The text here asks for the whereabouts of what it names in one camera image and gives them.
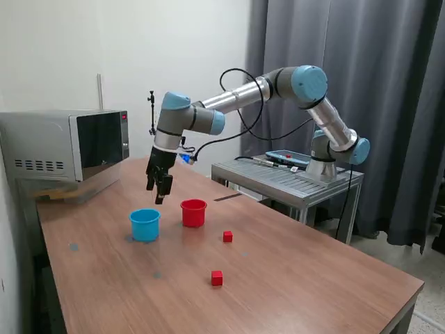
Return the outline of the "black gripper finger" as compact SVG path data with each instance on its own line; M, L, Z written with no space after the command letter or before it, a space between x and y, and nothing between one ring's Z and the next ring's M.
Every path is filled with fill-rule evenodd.
M158 166L148 166L146 169L146 176L147 176L147 185L146 190L152 191L154 188L154 185L157 183L158 180L158 174L159 174L159 167Z
M172 188L173 176L163 173L160 176L155 177L156 184L156 198L155 204L162 205L163 199L170 195Z

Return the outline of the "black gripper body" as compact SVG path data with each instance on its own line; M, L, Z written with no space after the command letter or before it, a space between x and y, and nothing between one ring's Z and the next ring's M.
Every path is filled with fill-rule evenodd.
M177 154L175 152L166 152L158 148L152 148L146 169L148 177L168 174L170 168L175 164Z

